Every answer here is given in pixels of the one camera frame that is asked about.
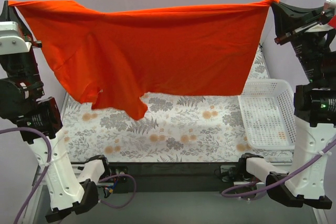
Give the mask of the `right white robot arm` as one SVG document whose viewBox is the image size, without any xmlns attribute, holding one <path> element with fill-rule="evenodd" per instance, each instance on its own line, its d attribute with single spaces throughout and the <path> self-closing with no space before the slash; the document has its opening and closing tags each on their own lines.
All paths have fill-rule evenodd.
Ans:
<svg viewBox="0 0 336 224">
<path fill-rule="evenodd" d="M 330 209 L 324 192 L 324 172 L 335 146 L 335 0 L 322 7 L 300 8 L 273 3 L 275 43 L 290 43 L 308 84 L 296 86 L 293 96 L 296 139 L 291 170 L 278 169 L 259 155 L 240 158 L 238 176 L 265 183 L 264 191 L 287 207 L 308 205 Z"/>
</svg>

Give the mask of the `orange t shirt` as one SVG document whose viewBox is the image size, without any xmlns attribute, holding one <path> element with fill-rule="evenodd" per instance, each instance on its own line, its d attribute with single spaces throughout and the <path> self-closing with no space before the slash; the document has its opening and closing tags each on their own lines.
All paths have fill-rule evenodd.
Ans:
<svg viewBox="0 0 336 224">
<path fill-rule="evenodd" d="M 144 94 L 235 96 L 244 89 L 268 10 L 280 0 L 105 13 L 72 0 L 10 1 L 55 77 L 78 102 L 134 120 Z"/>
</svg>

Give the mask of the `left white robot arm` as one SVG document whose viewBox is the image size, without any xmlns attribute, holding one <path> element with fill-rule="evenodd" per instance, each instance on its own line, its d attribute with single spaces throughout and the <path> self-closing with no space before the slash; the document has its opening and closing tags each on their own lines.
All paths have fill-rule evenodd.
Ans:
<svg viewBox="0 0 336 224">
<path fill-rule="evenodd" d="M 76 175 L 69 160 L 60 112 L 53 97 L 44 98 L 34 48 L 42 46 L 16 9 L 4 2 L 1 12 L 1 118 L 11 121 L 34 153 L 50 195 L 49 223 L 71 213 L 82 214 L 99 201 L 98 181 L 106 182 L 112 170 L 105 156 L 88 159 Z"/>
</svg>

